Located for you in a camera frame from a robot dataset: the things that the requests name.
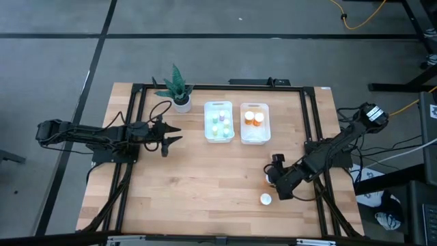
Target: plastic bin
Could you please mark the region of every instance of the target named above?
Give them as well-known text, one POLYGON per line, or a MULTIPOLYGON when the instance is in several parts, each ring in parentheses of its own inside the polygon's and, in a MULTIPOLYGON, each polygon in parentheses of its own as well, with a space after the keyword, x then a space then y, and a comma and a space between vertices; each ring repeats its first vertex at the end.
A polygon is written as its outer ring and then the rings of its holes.
POLYGON ((265 144, 271 138, 270 117, 268 105, 265 103, 245 102, 240 106, 241 142, 243 144, 265 144), (264 121, 260 126, 248 125, 244 122, 244 114, 247 111, 263 113, 264 121))
POLYGON ((232 102, 222 101, 222 102, 207 102, 204 106, 205 115, 205 137, 210 143, 229 143, 235 136, 234 132, 234 120, 232 119, 232 102), (218 115, 220 111, 225 112, 225 119, 229 120, 229 135, 227 137, 223 136, 224 125, 223 121, 220 119, 217 123, 212 121, 212 115, 215 113, 218 115), (218 133, 216 136, 212 134, 212 127, 217 126, 218 133))

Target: gray concrete floor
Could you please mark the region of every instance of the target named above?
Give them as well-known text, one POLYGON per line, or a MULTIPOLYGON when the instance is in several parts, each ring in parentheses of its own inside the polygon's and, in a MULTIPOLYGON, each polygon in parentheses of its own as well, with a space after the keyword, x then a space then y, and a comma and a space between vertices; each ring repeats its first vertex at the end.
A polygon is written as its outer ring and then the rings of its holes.
MULTIPOLYGON (((365 20, 378 5, 339 2, 350 25, 365 20)), ((0 32, 100 33, 109 3, 2 0, 0 32)), ((416 1, 410 4, 423 28, 428 28, 421 6, 416 1)), ((328 0, 119 0, 109 32, 350 33, 339 15, 328 0)), ((402 6, 388 3, 370 24, 354 33, 414 33, 414 29, 402 6)), ((3 162, 0 166, 0 238, 33 233, 59 154, 38 146, 36 125, 52 118, 71 120, 95 47, 96 40, 0 40, 0 149, 27 157, 24 165, 3 162)), ((287 78, 294 85, 332 87, 337 107, 369 101, 394 111, 417 95, 371 93, 366 85, 411 80, 421 72, 419 64, 425 55, 415 41, 107 40, 81 124, 102 125, 114 82, 149 83, 151 76, 162 81, 171 74, 172 63, 189 83, 287 78)), ((420 135, 419 112, 413 107, 393 118, 378 135, 366 136, 365 147, 391 146, 416 135, 420 135)), ((74 149, 85 148, 75 145, 74 149)), ((403 168, 421 161, 418 152, 386 164, 403 168)), ((90 162, 90 156, 71 155, 49 234, 74 231, 90 162)), ((365 232, 372 238, 393 238, 367 222, 365 232)))

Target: yellow cable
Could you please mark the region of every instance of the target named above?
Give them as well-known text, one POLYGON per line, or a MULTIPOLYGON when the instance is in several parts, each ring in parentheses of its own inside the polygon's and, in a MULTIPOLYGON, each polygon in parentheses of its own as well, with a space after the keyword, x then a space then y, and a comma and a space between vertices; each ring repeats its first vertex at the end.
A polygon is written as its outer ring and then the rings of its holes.
MULTIPOLYGON (((434 90, 437 90, 437 86, 434 87, 434 88, 432 88, 432 89, 429 91, 429 93, 433 92, 434 90)), ((391 113, 390 116, 397 115, 398 113, 401 113, 402 111, 404 111, 404 110, 406 110, 407 108, 409 108, 409 107, 415 105, 415 104, 418 103, 418 102, 419 102, 419 99, 415 100, 414 102, 410 103, 409 105, 406 105, 405 107, 401 108, 400 110, 391 113)))
MULTIPOLYGON (((341 10, 341 13, 342 14, 344 14, 344 10, 343 10, 343 8, 341 7, 341 5, 339 5, 336 1, 334 1, 334 0, 329 0, 329 1, 331 1, 331 2, 333 2, 338 8, 340 8, 340 10, 341 10)), ((349 29, 349 30, 355 30, 355 29, 358 29, 358 28, 360 28, 360 27, 362 27, 363 25, 366 25, 366 23, 368 23, 375 15, 376 15, 376 13, 378 13, 379 11, 380 11, 380 9, 382 8, 382 6, 384 5, 384 3, 385 2, 387 2, 387 0, 384 0, 382 3, 381 3, 381 5, 375 10, 375 12, 371 15, 371 16, 369 16, 369 18, 367 18, 367 20, 365 21, 365 22, 363 22, 363 23, 361 23, 360 25, 357 25, 356 27, 349 27, 348 26, 348 24, 346 23, 346 18, 345 17, 343 17, 343 22, 344 22, 344 25, 346 26, 346 28, 347 29, 349 29)))

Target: white cable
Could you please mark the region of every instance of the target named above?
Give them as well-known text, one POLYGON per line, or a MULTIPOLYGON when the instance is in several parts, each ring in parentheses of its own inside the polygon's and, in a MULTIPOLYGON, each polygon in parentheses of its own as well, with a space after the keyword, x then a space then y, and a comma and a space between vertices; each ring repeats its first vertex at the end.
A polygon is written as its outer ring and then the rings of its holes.
POLYGON ((420 150, 421 148, 424 148, 424 147, 426 147, 426 146, 428 146, 428 145, 433 144, 435 141, 437 141, 437 138, 434 139, 434 140, 432 140, 431 142, 427 142, 426 144, 423 144, 422 146, 419 146, 419 147, 417 147, 417 148, 415 148, 415 149, 409 150, 409 151, 404 152, 404 153, 401 153, 401 154, 396 154, 396 155, 394 155, 394 156, 387 157, 387 158, 385 158, 385 159, 382 159, 381 161, 378 161, 378 162, 372 163, 372 164, 367 165, 367 166, 365 166, 365 167, 366 167, 366 168, 369 168, 369 167, 371 167, 371 166, 373 166, 373 165, 376 165, 376 164, 379 164, 379 163, 382 163, 382 162, 388 161, 388 160, 390 160, 390 159, 393 159, 393 158, 396 158, 396 157, 399 157, 399 156, 403 156, 403 155, 406 155, 406 154, 410 154, 411 152, 414 152, 414 151, 416 151, 416 150, 420 150))

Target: wooden table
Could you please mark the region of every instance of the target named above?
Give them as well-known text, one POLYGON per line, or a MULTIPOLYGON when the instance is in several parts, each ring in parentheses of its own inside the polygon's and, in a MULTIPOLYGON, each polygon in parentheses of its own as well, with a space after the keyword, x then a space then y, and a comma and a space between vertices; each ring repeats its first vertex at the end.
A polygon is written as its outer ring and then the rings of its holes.
MULTIPOLYGON (((115 83, 104 119, 106 126, 117 114, 126 115, 131 83, 115 83)), ((154 105, 165 98, 147 90, 143 121, 154 105)), ((315 87, 324 137, 339 132, 333 95, 327 87, 315 87)), ((139 101, 134 108, 135 119, 139 101)), ((169 156, 141 147, 134 165, 122 232, 135 234, 228 235, 320 237, 315 202, 279 201, 276 191, 265 183, 264 165, 272 154, 284 153, 286 165, 303 154, 305 128, 297 92, 193 90, 190 112, 173 108, 164 121, 181 128, 183 138, 169 148, 169 156), (228 100, 233 104, 235 137, 230 143, 208 143, 203 133, 203 105, 207 101, 228 100), (272 137, 263 146, 240 141, 241 103, 266 103, 270 107, 272 137), (259 203, 263 193, 271 194, 269 206, 259 203)), ((307 99, 312 124, 311 103, 307 99)), ((84 228, 108 199, 114 163, 96 168, 89 177, 77 229, 84 228)), ((335 200, 355 230, 363 233, 351 178, 339 168, 331 169, 335 200)), ((313 184, 302 182, 294 191, 300 197, 314 197, 313 184)), ((333 233, 327 205, 324 211, 328 231, 333 233)), ((118 205, 113 209, 110 229, 115 227, 118 205)))

